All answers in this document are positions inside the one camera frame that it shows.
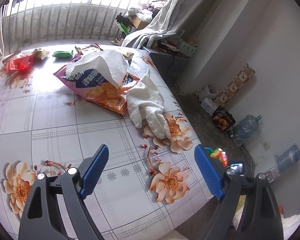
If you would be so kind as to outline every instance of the box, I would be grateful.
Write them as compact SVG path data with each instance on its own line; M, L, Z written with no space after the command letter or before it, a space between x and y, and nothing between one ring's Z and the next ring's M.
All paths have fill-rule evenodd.
M225 106L255 73L256 72L249 64L244 65L242 70L239 71L229 85L218 94L214 102L221 106Z
M144 29L149 23L141 21L136 15L129 17L130 21L132 22L133 26L138 30Z

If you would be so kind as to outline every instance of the wall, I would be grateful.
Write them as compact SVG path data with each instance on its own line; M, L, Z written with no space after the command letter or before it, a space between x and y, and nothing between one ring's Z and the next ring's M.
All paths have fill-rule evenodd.
M273 158L293 143L300 149L300 8L294 0L270 0L236 57L212 84L224 88L245 63L256 74L226 108L236 120L262 114L261 132L245 144L251 157L255 162L260 156ZM271 145L268 151L262 138ZM300 213L300 162L272 186L285 216Z
M200 33L200 41L178 85L194 92L218 76L237 54L268 0L221 0Z

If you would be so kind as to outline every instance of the cardboard box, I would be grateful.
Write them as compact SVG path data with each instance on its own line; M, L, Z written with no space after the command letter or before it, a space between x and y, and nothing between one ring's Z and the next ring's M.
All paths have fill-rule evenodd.
M136 15L130 16L129 19L137 31L144 29L148 25L148 23L141 21Z

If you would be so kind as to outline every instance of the concrete floor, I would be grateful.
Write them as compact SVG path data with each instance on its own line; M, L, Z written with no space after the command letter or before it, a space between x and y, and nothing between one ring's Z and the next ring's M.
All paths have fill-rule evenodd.
M197 133L201 143L205 147L212 149L222 148L226 151L229 160L244 162L245 174L253 176L253 172L250 168L251 157L249 153L243 147L237 147L226 131L221 131L214 126L211 121L211 116L201 108L199 99L194 94L176 95L175 97ZM197 213L178 226L176 230L189 240L199 240L217 204L218 200L213 197Z

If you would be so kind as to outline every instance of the floral bedsheet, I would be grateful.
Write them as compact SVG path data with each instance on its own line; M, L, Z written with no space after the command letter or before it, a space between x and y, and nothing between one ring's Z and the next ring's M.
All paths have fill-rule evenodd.
M148 52L129 50L134 56L128 72L142 77L150 68L164 97L171 141L154 137L146 123L137 129L128 114L75 95L53 75L66 62L52 53L23 76L5 73L0 62L0 222L14 239L37 173L60 175L93 156L100 144L109 147L109 161L84 202L105 239L158 239L212 197L194 160L200 141L191 124ZM58 202L68 236L76 238L61 195Z

